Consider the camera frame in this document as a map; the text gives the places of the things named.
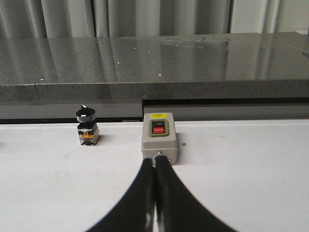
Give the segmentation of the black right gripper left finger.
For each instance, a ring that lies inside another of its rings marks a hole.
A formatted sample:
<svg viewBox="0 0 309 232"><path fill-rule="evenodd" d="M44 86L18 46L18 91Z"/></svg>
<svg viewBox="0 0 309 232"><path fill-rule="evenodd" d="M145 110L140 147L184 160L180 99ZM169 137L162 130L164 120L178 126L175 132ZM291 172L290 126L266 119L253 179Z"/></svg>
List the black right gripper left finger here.
<svg viewBox="0 0 309 232"><path fill-rule="evenodd" d="M114 208L89 232L151 232L154 223L154 168L144 159L140 170Z"/></svg>

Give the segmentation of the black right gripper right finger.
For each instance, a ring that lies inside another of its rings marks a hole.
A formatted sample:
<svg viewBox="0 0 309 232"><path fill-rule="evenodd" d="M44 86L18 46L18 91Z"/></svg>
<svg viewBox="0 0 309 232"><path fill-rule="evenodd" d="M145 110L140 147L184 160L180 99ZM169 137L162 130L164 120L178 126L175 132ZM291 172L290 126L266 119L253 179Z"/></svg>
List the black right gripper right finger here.
<svg viewBox="0 0 309 232"><path fill-rule="evenodd" d="M186 188L165 156L155 158L160 232L233 232Z"/></svg>

